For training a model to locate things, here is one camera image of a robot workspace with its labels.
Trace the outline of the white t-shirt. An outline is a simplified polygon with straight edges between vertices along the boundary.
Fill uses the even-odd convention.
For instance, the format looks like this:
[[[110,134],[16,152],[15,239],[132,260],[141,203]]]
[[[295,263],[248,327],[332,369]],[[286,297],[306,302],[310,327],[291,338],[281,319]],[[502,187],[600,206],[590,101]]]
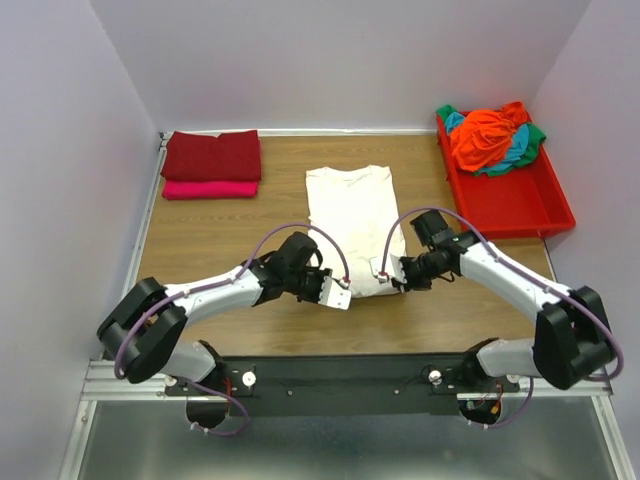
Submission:
[[[388,232],[393,230],[389,253],[406,254],[399,226],[398,206],[389,167],[369,165],[351,171],[321,167],[306,172],[308,235],[323,257],[322,266],[333,276],[348,276],[354,299],[398,293],[380,283],[370,260],[383,254]]]

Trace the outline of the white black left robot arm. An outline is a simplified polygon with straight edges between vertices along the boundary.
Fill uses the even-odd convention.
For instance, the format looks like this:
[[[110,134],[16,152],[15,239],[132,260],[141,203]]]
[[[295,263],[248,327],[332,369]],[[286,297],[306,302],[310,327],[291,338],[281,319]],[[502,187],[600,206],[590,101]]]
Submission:
[[[183,330],[217,314],[254,307],[288,293],[300,302],[346,309],[350,292],[321,260],[316,242],[302,232],[279,249],[247,260],[231,271],[185,284],[160,284],[149,277],[124,296],[97,330],[115,373],[132,384],[162,373],[187,378],[201,395],[214,393],[222,380],[222,360],[203,341],[185,343]]]

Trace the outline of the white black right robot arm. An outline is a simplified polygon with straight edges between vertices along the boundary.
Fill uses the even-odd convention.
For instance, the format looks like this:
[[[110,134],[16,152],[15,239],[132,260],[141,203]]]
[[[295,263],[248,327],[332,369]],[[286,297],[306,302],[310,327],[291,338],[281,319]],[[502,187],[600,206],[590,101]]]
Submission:
[[[445,221],[449,210],[418,207],[411,226],[425,252],[398,256],[385,249],[372,269],[401,292],[428,290],[436,279],[472,280],[530,320],[530,339],[488,339],[467,350],[458,371],[462,384],[480,392],[508,375],[542,378],[568,390],[581,381],[608,381],[624,367],[600,295],[589,287],[572,289],[524,267],[501,252],[465,218],[456,233]]]

